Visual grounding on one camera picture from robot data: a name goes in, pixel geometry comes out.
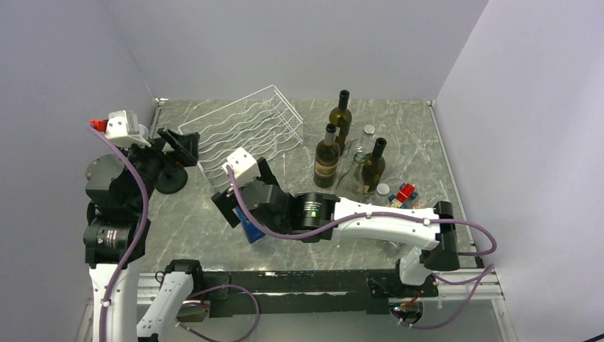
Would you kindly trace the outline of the blue glass bottle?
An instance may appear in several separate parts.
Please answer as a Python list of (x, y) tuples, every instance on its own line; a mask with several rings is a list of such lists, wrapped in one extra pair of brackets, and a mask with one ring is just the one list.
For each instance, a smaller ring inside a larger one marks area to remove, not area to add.
[(266, 236), (261, 230), (259, 230), (255, 225), (253, 225), (249, 221), (249, 219), (245, 216), (240, 207), (236, 207), (235, 212), (241, 222), (241, 227), (248, 243), (253, 244), (254, 242)]

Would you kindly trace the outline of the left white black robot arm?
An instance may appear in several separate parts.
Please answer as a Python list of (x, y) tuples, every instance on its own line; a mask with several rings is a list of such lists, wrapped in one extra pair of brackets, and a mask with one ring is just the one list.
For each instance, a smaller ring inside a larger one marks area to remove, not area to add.
[(138, 315), (149, 201), (153, 192), (171, 195), (186, 185), (187, 168), (198, 161), (199, 134), (161, 128), (155, 139), (130, 135), (109, 148), (86, 170), (90, 201), (83, 242), (93, 286), (93, 340), (163, 341), (185, 300), (203, 293), (205, 280), (199, 261), (171, 261), (155, 299)]

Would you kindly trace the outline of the labelled dark wine bottle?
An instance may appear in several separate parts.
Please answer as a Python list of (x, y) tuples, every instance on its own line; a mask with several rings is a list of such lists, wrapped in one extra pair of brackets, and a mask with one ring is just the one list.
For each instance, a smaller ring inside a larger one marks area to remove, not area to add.
[(313, 181), (320, 188), (329, 188), (335, 182), (340, 146), (335, 141), (337, 126), (329, 123), (324, 138), (316, 145)]

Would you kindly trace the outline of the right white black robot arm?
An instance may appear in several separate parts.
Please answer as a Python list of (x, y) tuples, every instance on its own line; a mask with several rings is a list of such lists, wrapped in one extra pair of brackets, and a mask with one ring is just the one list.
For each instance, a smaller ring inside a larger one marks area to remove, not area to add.
[(447, 202), (433, 208), (395, 209), (344, 197), (281, 189), (264, 158), (226, 162), (224, 190), (212, 202), (235, 227), (238, 211), (260, 232), (277, 239), (315, 243), (343, 238), (398, 242), (411, 248), (397, 263), (393, 286), (412, 295), (436, 271), (460, 268), (454, 220), (444, 212)]

